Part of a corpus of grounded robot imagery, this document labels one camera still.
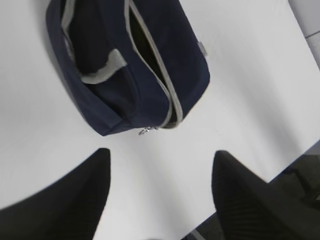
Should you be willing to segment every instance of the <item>white surface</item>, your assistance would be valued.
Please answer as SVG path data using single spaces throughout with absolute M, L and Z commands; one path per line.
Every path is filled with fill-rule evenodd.
M 216 150 L 269 181 L 320 138 L 320 73 L 286 0 L 181 2 L 209 54 L 205 95 L 178 129 L 100 137 L 53 65 L 48 0 L 0 1 L 0 208 L 106 147 L 95 240 L 179 240 L 215 211 Z
M 320 31 L 319 0 L 289 0 L 289 3 L 305 37 Z

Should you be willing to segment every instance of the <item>black object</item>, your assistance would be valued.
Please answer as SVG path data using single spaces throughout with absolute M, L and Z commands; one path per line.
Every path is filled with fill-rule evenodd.
M 39 193 L 0 211 L 0 240 L 92 240 L 110 188 L 110 151 L 99 149 Z
M 300 173 L 298 169 L 288 167 L 282 173 L 287 175 L 294 174 L 304 191 L 304 197 L 301 199 L 301 201 L 305 205 L 320 211 L 320 187 L 312 188 L 307 179 Z
M 288 198 L 218 151 L 212 193 L 226 240 L 319 240 L 320 213 Z

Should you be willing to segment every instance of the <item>gray tag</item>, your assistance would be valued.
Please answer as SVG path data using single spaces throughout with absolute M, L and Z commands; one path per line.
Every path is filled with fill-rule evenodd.
M 208 52 L 207 52 L 205 46 L 202 44 L 202 42 L 198 41 L 198 45 L 199 45 L 199 48 L 200 48 L 203 56 L 205 56 L 205 57 L 208 56 Z

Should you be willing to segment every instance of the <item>navy blue bag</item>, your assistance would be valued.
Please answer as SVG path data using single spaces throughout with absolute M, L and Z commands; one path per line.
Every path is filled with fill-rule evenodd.
M 52 0 L 46 24 L 80 111 L 103 136 L 175 128 L 209 84 L 179 0 Z

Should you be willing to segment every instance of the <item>zipper pull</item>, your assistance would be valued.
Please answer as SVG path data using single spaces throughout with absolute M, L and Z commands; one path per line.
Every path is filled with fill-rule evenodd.
M 153 127 L 153 126 L 145 127 L 144 129 L 142 129 L 139 132 L 139 136 L 145 135 L 146 133 L 150 132 L 151 130 L 157 130 L 157 128 Z

